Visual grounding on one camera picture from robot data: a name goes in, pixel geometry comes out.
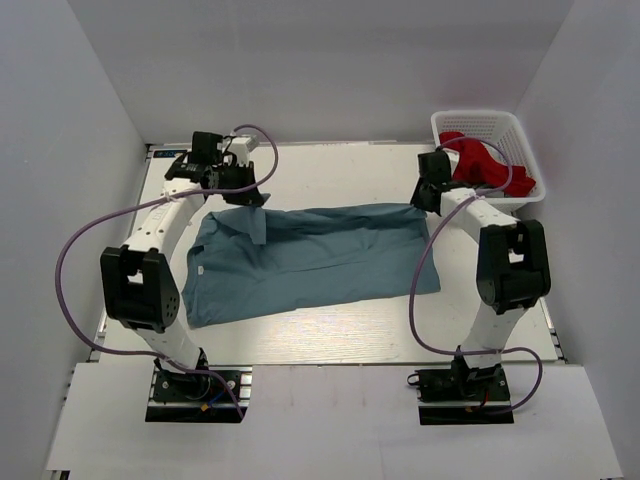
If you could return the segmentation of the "blue-grey t-shirt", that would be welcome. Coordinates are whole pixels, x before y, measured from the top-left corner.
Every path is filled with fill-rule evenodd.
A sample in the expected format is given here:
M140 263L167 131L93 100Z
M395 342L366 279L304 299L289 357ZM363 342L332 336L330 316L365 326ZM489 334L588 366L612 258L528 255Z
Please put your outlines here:
M210 212L187 254L188 325L437 293L429 239L424 212L408 204Z

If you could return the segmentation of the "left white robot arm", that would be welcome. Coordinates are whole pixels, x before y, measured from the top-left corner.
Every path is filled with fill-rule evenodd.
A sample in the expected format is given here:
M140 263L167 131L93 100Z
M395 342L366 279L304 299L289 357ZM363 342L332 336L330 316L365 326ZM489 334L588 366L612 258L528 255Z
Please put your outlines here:
M181 299L170 259L209 196L234 206L265 203L250 158L258 144L253 135L195 132L190 149L166 171L158 201L139 228L100 257L108 317L144 339L162 368L180 370L177 387L191 399L209 392L212 377L203 368L203 351L178 320Z

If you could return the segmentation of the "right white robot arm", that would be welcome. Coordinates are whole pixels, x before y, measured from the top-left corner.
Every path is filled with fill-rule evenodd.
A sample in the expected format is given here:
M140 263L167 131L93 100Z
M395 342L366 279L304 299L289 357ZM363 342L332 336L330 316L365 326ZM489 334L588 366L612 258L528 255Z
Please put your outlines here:
M497 209L483 195L452 179L447 152L418 156L419 177L410 204L458 225L478 245L476 318L455 358L453 390L472 399L488 385L485 371L501 363L507 340L527 310L546 296L551 276L544 227Z

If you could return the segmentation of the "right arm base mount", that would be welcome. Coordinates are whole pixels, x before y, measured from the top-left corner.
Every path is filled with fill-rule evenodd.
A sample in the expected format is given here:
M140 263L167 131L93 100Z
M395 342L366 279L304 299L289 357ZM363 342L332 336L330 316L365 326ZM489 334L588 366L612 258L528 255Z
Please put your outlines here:
M416 370L407 384L417 391L421 426L509 425L511 395L503 369L490 379L459 384L451 369Z

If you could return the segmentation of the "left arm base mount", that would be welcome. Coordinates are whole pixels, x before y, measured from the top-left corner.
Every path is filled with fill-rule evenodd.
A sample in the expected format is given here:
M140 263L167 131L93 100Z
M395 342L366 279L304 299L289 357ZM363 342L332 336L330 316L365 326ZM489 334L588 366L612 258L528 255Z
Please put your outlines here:
M147 401L147 423L240 424L251 396L252 369L224 367L190 375L156 367Z

